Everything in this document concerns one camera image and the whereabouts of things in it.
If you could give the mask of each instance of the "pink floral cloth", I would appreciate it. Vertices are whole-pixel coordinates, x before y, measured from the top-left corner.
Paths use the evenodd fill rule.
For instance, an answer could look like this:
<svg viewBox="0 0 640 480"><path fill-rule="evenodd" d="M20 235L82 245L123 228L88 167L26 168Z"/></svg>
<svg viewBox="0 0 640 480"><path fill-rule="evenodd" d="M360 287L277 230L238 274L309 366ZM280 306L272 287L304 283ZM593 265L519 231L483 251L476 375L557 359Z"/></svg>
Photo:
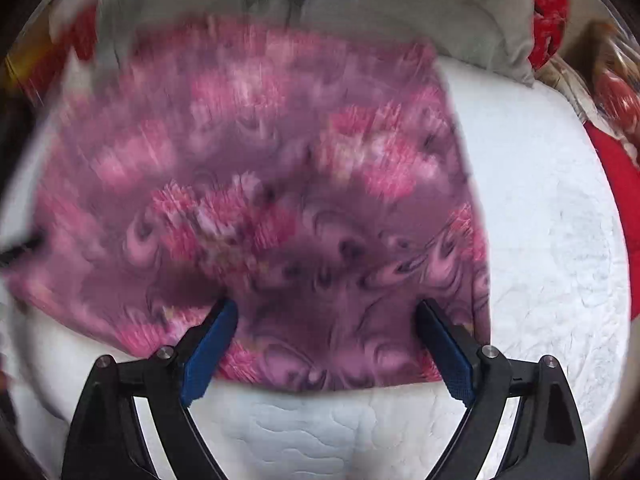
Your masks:
<svg viewBox="0 0 640 480"><path fill-rule="evenodd" d="M468 173L428 46L204 18L146 38L68 104L40 183L45 247L11 291L135 356L223 293L219 375L282 390L437 380L414 334L435 298L489 338Z"/></svg>

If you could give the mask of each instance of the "blue gripper pad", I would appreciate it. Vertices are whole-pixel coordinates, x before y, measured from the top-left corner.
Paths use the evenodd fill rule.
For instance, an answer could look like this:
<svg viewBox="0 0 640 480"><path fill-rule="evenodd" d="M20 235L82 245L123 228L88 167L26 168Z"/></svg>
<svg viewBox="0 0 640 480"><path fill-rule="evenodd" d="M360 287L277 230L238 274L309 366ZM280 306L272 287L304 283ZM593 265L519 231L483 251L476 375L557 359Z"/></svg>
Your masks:
<svg viewBox="0 0 640 480"><path fill-rule="evenodd" d="M476 400L471 364L443 323L423 304L416 311L416 330L422 344L431 353L451 397L462 400L466 407L471 406Z"/></svg>
<svg viewBox="0 0 640 480"><path fill-rule="evenodd" d="M184 365L180 400L186 408L207 391L213 372L231 343L237 325L238 307L229 300Z"/></svg>

